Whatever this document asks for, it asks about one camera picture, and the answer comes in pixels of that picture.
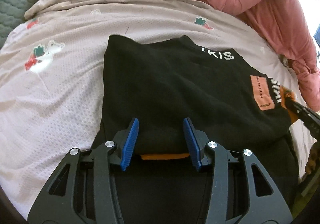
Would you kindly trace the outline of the person's right hand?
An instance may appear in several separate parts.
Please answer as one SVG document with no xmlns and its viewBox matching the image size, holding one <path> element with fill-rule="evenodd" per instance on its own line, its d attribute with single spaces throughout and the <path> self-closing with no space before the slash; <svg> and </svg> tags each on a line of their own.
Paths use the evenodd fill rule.
<svg viewBox="0 0 320 224">
<path fill-rule="evenodd" d="M 316 168 L 316 164 L 319 161 L 320 143 L 317 141 L 310 149 L 307 164 L 305 166 L 306 175 L 310 175 Z"/>
</svg>

